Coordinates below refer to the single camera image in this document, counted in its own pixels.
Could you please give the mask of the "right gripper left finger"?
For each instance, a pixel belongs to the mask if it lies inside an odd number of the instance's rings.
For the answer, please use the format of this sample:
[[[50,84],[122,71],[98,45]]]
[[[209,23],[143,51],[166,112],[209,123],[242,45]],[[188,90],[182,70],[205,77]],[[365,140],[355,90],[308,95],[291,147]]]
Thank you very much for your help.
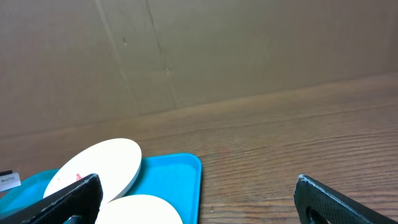
[[[37,203],[1,219],[1,223],[40,224],[94,223],[103,199],[103,189],[97,174],[66,186]]]

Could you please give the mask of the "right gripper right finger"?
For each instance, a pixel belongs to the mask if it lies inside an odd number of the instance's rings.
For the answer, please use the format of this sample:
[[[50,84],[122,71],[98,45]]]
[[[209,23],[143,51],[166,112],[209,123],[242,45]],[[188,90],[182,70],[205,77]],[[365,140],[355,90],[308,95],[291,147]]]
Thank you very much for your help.
[[[397,224],[395,220],[304,174],[298,177],[294,204],[301,223]]]

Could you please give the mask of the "white plate with red stain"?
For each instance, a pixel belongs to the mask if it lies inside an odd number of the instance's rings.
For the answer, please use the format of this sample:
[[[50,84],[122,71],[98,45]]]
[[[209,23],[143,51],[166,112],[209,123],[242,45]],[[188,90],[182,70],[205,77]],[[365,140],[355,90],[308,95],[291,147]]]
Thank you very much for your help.
[[[90,175],[99,176],[105,205],[122,197],[133,185],[141,169],[142,151],[130,139],[116,138],[99,142],[81,151],[52,177],[44,197]]]

